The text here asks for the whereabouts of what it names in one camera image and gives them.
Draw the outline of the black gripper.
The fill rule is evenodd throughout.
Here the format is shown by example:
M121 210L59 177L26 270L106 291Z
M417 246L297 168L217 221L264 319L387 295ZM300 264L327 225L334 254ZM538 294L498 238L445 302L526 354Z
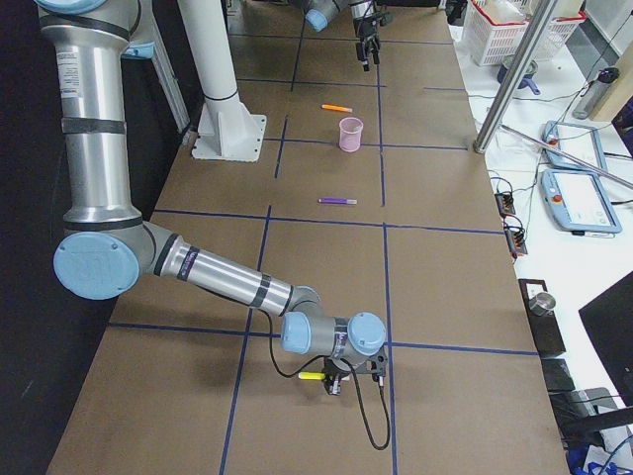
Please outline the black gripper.
M341 369L336 365L335 361L326 358L323 361L323 374L325 390L328 395L339 395L341 393L341 381L345 377L349 377L350 370L348 366Z
M371 54L375 64L380 63L380 15L371 14L366 17L353 19L354 32L358 43L355 44L356 55L365 72L370 70L365 44L371 44Z

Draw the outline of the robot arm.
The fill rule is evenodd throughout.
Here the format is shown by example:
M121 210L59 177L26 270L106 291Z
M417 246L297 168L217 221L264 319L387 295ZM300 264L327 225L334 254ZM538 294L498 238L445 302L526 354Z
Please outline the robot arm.
M304 19L315 32L321 32L345 9L352 17L357 60L364 71L370 70L369 60L380 64L379 27L385 24L384 13L375 1L299 0L290 4L302 11Z
M326 391L345 377L386 374L386 328L375 315L328 316L315 290L293 286L186 242L144 220L133 205L121 62L134 48L161 52L148 1L42 1L42 33L53 43L61 128L72 205L53 256L60 283L77 296L105 300L144 273L170 276L282 318L281 344L321 360Z

